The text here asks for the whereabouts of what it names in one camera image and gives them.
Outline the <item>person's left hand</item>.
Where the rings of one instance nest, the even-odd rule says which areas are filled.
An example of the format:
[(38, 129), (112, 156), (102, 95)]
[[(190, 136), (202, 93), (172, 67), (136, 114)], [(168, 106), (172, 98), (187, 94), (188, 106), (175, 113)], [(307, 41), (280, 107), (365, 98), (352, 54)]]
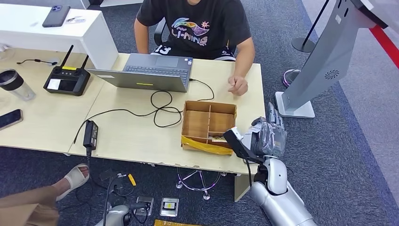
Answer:
[(228, 91), (236, 96), (242, 96), (248, 91), (248, 83), (241, 76), (231, 76), (228, 83), (231, 86)]

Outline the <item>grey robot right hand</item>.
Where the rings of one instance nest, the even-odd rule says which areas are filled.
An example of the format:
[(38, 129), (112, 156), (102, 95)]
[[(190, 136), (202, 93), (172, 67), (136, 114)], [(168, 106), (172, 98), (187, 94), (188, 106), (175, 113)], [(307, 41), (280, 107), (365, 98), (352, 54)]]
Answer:
[(257, 156), (281, 157), (285, 152), (287, 132), (274, 104), (268, 102), (266, 117), (258, 117), (251, 123), (251, 148)]

